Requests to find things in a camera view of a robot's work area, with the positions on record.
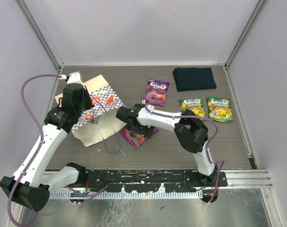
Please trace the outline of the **purple snack packet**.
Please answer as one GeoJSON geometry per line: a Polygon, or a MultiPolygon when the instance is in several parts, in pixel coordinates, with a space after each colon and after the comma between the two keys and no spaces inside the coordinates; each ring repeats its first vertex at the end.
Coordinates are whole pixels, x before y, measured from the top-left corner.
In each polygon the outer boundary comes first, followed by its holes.
{"type": "Polygon", "coordinates": [[[138,148],[141,146],[148,138],[137,134],[131,130],[122,129],[120,134],[134,147],[138,148]]]}

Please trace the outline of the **blue checkered paper bag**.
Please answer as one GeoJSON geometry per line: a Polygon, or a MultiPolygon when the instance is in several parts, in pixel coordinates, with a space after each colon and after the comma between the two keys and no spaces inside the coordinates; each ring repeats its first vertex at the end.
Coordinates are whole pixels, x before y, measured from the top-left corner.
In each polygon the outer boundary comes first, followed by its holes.
{"type": "Polygon", "coordinates": [[[83,84],[94,107],[81,114],[71,132],[85,147],[103,142],[108,153],[116,154],[121,150],[118,133],[125,126],[124,122],[116,118],[116,113],[125,105],[102,75],[83,84]],[[110,151],[106,144],[106,139],[113,135],[117,139],[117,151],[110,151]]]}

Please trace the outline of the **green snack packet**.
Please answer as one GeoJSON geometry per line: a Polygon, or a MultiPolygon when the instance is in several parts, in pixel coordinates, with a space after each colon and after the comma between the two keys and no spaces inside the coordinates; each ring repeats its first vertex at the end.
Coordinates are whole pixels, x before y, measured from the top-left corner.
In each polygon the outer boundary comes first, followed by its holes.
{"type": "Polygon", "coordinates": [[[205,117],[202,98],[180,99],[181,112],[191,110],[196,116],[205,117]]]}

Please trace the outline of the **green Fox's candy packet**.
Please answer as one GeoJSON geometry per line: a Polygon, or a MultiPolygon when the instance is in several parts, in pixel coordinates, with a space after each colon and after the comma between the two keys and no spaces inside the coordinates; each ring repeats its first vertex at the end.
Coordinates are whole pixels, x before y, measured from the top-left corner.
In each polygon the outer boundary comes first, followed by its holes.
{"type": "Polygon", "coordinates": [[[206,100],[211,120],[225,123],[233,122],[230,99],[208,96],[206,100]]]}

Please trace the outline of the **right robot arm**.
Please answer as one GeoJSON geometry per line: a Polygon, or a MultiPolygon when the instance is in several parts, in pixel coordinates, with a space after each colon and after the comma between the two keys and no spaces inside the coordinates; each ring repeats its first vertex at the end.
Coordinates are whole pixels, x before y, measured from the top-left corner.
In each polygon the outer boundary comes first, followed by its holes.
{"type": "Polygon", "coordinates": [[[218,134],[216,122],[195,115],[191,110],[183,113],[169,113],[154,108],[151,104],[135,104],[132,108],[118,108],[116,118],[126,128],[147,138],[155,128],[173,132],[181,147],[193,154],[204,186],[211,186],[217,178],[218,167],[213,161],[209,143],[218,134]]]}

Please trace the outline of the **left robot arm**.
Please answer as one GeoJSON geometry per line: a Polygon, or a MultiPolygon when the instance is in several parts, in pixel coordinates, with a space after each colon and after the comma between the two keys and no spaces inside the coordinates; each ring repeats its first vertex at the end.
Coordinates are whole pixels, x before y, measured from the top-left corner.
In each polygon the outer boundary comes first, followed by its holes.
{"type": "Polygon", "coordinates": [[[68,163],[62,170],[43,177],[53,154],[71,131],[83,111],[93,107],[90,95],[84,85],[68,84],[63,89],[60,106],[47,114],[39,137],[24,163],[13,176],[4,176],[0,187],[10,201],[40,211],[50,195],[65,186],[73,184],[82,187],[87,181],[86,168],[76,163],[68,163]]]}

